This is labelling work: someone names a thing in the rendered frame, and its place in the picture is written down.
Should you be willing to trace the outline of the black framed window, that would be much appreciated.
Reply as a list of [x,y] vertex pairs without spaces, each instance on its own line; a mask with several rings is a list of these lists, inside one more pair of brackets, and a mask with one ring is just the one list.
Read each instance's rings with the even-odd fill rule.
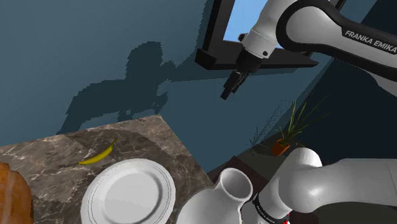
[[[197,50],[195,62],[207,70],[236,69],[235,61],[242,49],[239,42],[226,41],[223,36],[235,0],[214,0],[207,23],[204,42]],[[293,53],[276,48],[269,59],[262,61],[262,69],[314,67],[310,52]]]

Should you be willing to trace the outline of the white plate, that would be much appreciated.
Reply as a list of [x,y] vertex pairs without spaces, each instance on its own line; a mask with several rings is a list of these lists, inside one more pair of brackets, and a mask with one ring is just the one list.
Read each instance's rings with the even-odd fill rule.
[[134,158],[104,169],[81,202],[81,224],[166,224],[176,201],[168,170]]

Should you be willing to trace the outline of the yellow banana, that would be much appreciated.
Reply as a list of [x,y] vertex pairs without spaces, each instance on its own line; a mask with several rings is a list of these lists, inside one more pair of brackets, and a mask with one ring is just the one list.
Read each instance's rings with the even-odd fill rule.
[[115,145],[116,141],[117,141],[117,138],[115,138],[113,140],[113,142],[105,150],[103,150],[102,152],[100,152],[99,154],[97,154],[97,155],[95,155],[95,156],[93,156],[91,158],[88,158],[88,159],[86,159],[84,161],[78,162],[78,164],[79,165],[90,165],[90,164],[94,164],[94,163],[97,163],[97,162],[101,161],[102,159],[107,157],[113,151],[113,148],[114,148],[114,145]]

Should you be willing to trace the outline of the white vase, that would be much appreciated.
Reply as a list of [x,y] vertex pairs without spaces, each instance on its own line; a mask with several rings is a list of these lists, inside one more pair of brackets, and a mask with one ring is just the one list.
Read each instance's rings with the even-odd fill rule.
[[250,179],[240,170],[221,171],[216,186],[186,201],[176,224],[242,224],[240,209],[253,194]]

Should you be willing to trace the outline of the green plant in orange pot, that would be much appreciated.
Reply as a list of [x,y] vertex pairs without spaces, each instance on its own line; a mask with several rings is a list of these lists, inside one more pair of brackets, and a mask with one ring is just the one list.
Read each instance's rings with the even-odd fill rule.
[[307,106],[307,102],[303,103],[302,108],[298,111],[298,108],[296,106],[296,101],[293,101],[291,104],[292,111],[291,111],[291,116],[290,120],[287,124],[287,129],[283,131],[281,127],[276,129],[276,132],[279,132],[281,134],[281,138],[278,139],[273,147],[272,147],[272,154],[274,156],[280,156],[282,155],[289,147],[290,147],[290,141],[297,136],[298,134],[303,132],[303,129],[308,127],[310,124],[328,116],[329,114],[320,116],[319,118],[316,118],[315,120],[311,122],[306,122],[308,117],[314,112],[314,110],[326,99],[322,99],[319,101],[307,114],[303,116],[303,112],[305,111],[305,108]]

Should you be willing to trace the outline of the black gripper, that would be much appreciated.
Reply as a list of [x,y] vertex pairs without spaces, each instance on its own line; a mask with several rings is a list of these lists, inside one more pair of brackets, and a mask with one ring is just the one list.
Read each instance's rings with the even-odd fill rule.
[[238,72],[233,71],[223,85],[224,91],[221,94],[221,98],[226,100],[231,92],[236,93],[238,88],[249,76],[249,73],[255,73],[259,70],[262,61],[263,59],[249,53],[245,49],[242,49],[236,60]]

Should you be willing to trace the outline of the brown bread loaf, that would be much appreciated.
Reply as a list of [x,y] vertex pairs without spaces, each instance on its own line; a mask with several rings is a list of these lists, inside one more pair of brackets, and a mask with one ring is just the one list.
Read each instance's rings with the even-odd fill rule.
[[4,162],[0,162],[0,224],[34,224],[31,189]]

